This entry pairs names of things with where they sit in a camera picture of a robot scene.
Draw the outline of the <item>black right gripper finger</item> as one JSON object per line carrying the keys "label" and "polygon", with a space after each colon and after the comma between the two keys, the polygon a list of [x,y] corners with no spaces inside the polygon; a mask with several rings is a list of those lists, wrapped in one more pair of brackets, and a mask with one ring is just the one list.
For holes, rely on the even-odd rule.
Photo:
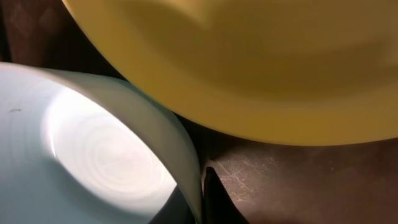
{"label": "black right gripper finger", "polygon": [[206,224],[249,224],[212,167],[206,168],[204,179],[203,221]]}

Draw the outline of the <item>light blue bowl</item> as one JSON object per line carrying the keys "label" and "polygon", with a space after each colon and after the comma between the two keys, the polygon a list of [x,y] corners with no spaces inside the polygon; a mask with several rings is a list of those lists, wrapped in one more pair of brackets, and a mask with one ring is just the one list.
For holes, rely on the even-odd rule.
{"label": "light blue bowl", "polygon": [[1,64],[1,223],[201,223],[178,118],[129,82]]}

